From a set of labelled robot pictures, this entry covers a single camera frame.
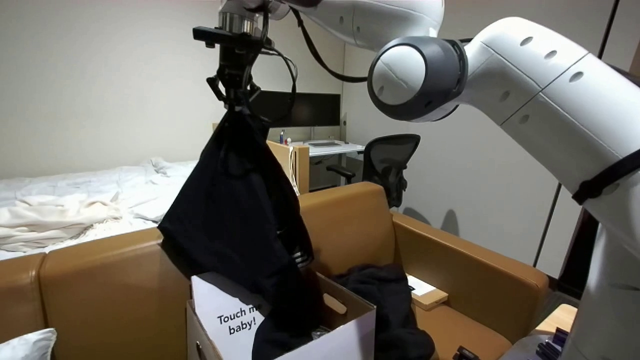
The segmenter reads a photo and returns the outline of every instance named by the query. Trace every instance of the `white wall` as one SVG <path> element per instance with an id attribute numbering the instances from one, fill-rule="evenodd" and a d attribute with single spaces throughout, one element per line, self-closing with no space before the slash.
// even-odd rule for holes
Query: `white wall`
<path id="1" fill-rule="evenodd" d="M 597 51 L 612 0 L 447 0 L 440 37 L 472 37 L 493 21 L 521 16 Z M 365 74 L 372 54 L 348 47 L 346 72 Z M 461 107 L 432 124 L 395 122 L 345 85 L 347 138 L 366 143 L 415 132 L 422 142 L 408 165 L 403 211 L 484 247 L 532 264 L 556 180 L 479 111 Z"/>
<path id="2" fill-rule="evenodd" d="M 214 27 L 218 1 L 0 1 L 0 179 L 195 159 L 224 113 L 205 78 L 218 51 L 192 38 Z M 326 62 L 344 43 L 312 22 Z M 300 70 L 301 92 L 340 93 L 309 55 L 292 15 L 269 36 Z M 278 58 L 254 67 L 265 89 L 289 90 Z"/>
<path id="3" fill-rule="evenodd" d="M 605 48 L 604 61 L 621 69 L 629 69 L 640 41 L 638 18 L 640 1 L 621 0 Z M 556 278 L 560 276 L 581 210 L 582 207 L 563 188 L 537 265 L 546 274 Z"/>

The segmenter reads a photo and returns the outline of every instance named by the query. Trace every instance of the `desk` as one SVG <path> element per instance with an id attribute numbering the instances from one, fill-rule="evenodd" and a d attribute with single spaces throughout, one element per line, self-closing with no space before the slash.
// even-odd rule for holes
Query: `desk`
<path id="1" fill-rule="evenodd" d="M 571 331 L 575 314 L 578 309 L 575 307 L 562 304 L 554 310 L 544 321 L 542 321 L 532 332 L 531 335 L 551 335 L 556 332 L 556 327 L 562 330 Z"/>
<path id="2" fill-rule="evenodd" d="M 323 147 L 313 147 L 312 144 L 314 142 L 335 142 L 338 143 L 339 146 L 323 146 Z M 357 158 L 358 153 L 364 151 L 364 146 L 358 145 L 356 143 L 344 143 L 342 141 L 337 140 L 311 140 L 307 142 L 292 142 L 293 146 L 309 146 L 309 158 L 316 158 L 318 156 L 332 156 L 338 155 L 340 158 L 340 165 L 343 167 L 347 166 L 347 155 L 352 154 L 354 158 Z M 344 185 L 344 178 L 340 177 L 340 185 Z"/>

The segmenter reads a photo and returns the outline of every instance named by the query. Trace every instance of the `brown sofa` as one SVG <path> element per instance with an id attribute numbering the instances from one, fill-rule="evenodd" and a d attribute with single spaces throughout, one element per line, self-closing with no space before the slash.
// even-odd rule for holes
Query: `brown sofa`
<path id="1" fill-rule="evenodd" d="M 300 197 L 315 269 L 401 263 L 449 300 L 416 309 L 437 357 L 458 345 L 500 357 L 533 327 L 547 277 L 531 266 L 387 208 L 369 183 Z M 57 360 L 185 359 L 189 282 L 159 248 L 156 229 L 0 261 L 0 343 L 54 327 Z"/>

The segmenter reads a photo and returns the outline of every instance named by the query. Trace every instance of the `white blanket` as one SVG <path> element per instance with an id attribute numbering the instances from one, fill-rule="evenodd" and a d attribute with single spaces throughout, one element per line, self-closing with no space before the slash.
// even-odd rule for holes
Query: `white blanket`
<path id="1" fill-rule="evenodd" d="M 36 195 L 0 208 L 0 249 L 29 251 L 67 240 L 92 224 L 122 217 L 111 199 Z"/>

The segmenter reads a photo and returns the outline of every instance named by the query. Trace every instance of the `sofa armrest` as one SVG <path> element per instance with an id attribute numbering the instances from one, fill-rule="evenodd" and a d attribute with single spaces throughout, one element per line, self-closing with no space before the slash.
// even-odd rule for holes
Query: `sofa armrest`
<path id="1" fill-rule="evenodd" d="M 538 269 L 400 213 L 396 262 L 449 294 L 448 305 L 516 342 L 533 328 L 548 288 Z"/>

